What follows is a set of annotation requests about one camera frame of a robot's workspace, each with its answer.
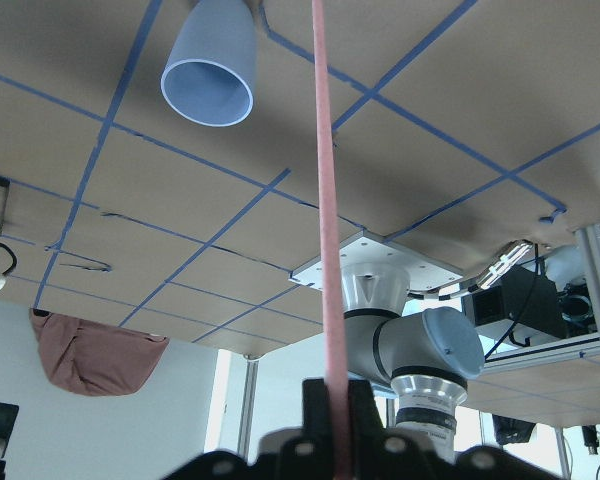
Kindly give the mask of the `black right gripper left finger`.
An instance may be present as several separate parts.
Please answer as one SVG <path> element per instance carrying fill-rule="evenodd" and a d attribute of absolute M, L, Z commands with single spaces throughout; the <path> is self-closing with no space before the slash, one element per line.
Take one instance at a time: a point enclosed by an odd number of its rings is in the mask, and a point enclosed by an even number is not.
<path fill-rule="evenodd" d="M 302 435 L 320 450 L 333 449 L 329 395 L 322 378 L 302 382 Z"/>

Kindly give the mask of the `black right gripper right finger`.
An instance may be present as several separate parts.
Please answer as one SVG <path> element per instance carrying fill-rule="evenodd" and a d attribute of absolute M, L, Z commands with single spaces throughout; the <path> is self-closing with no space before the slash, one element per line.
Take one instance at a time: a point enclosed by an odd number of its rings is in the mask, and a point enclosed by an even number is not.
<path fill-rule="evenodd" d="M 348 389 L 352 446 L 354 450 L 360 450 L 379 438 L 384 427 L 370 383 L 367 380 L 350 380 Z"/>

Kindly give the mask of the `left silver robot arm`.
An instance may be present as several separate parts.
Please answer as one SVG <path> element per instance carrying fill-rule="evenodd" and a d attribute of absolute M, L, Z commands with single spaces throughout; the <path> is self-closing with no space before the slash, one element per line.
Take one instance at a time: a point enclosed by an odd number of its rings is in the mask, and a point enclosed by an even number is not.
<path fill-rule="evenodd" d="M 428 438 L 455 460 L 456 408 L 484 368 L 473 323 L 451 307 L 408 316 L 410 279 L 396 266 L 358 263 L 341 270 L 349 371 L 398 398 L 398 428 Z"/>

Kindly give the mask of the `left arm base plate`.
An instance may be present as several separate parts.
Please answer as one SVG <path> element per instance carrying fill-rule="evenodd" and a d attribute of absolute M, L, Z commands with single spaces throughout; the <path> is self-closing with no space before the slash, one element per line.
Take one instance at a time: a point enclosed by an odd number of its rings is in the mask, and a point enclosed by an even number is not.
<path fill-rule="evenodd" d="M 322 292 L 342 288 L 346 308 L 402 303 L 462 278 L 460 269 L 367 231 L 358 232 L 292 271 L 290 280 Z"/>

